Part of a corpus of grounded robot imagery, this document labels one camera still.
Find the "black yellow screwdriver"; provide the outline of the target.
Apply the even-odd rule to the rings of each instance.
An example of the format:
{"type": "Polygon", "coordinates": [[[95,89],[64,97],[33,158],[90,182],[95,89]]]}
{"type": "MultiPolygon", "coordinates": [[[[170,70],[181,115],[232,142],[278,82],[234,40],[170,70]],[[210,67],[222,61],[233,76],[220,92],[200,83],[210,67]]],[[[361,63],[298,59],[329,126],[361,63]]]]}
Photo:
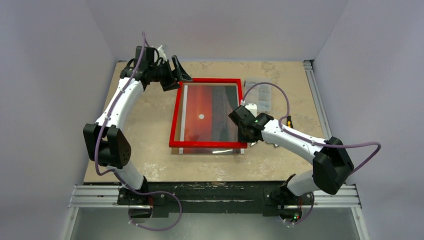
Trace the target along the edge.
{"type": "Polygon", "coordinates": [[[292,116],[291,115],[288,115],[286,117],[286,126],[289,127],[289,128],[293,128],[294,127],[293,126],[293,121],[292,121],[292,116]]]}

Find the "red picture frame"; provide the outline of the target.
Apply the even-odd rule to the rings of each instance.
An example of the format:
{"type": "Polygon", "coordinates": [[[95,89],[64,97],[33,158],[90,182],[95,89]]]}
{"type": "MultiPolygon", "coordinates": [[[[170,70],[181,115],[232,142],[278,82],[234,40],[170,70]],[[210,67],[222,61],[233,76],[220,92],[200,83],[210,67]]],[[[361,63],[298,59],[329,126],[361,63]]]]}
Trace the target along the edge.
{"type": "Polygon", "coordinates": [[[191,82],[181,82],[180,88],[176,94],[176,100],[174,105],[174,112],[171,124],[171,131],[169,137],[170,148],[180,148],[179,154],[211,154],[211,155],[231,155],[231,154],[243,154],[245,149],[248,147],[246,143],[239,142],[196,142],[196,141],[177,141],[175,140],[178,114],[180,112],[180,99],[182,94],[182,87],[184,84],[237,84],[238,89],[238,104],[243,97],[242,83],[239,78],[194,78],[191,82]]]}

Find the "red sunset photo print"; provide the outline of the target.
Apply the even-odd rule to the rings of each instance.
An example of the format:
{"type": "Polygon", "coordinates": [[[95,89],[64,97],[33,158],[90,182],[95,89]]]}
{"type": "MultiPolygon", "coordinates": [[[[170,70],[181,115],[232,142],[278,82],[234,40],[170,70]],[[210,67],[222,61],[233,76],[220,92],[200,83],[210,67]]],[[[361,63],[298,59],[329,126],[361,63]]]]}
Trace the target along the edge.
{"type": "Polygon", "coordinates": [[[181,90],[175,140],[236,142],[238,128],[228,115],[238,106],[235,83],[190,83],[181,90]]]}

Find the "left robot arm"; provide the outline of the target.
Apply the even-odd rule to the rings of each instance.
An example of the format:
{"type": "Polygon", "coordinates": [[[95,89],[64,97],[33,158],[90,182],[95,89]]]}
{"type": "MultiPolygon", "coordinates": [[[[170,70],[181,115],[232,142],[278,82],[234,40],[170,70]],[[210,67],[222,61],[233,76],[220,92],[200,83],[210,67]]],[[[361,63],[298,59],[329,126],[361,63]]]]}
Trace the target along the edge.
{"type": "Polygon", "coordinates": [[[166,92],[179,89],[181,82],[193,80],[178,57],[167,59],[163,48],[137,46],[135,57],[120,72],[117,89],[107,107],[95,123],[83,127],[86,149],[96,173],[113,173],[138,205],[148,201],[149,191],[143,187],[145,177],[130,160],[132,148],[124,135],[125,122],[151,83],[159,83],[166,92]]]}

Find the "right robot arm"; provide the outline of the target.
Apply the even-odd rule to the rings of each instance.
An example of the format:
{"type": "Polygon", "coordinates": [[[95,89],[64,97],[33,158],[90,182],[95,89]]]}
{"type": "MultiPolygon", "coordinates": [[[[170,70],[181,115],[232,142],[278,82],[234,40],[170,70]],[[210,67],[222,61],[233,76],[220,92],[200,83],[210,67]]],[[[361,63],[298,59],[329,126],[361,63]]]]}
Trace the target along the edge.
{"type": "Polygon", "coordinates": [[[242,143],[266,142],[283,147],[302,157],[312,169],[290,176],[280,196],[288,204],[301,195],[323,191],[335,195],[354,170],[354,165],[343,143],[336,137],[326,140],[289,128],[266,113],[254,116],[245,106],[238,106],[228,117],[238,128],[242,143]]]}

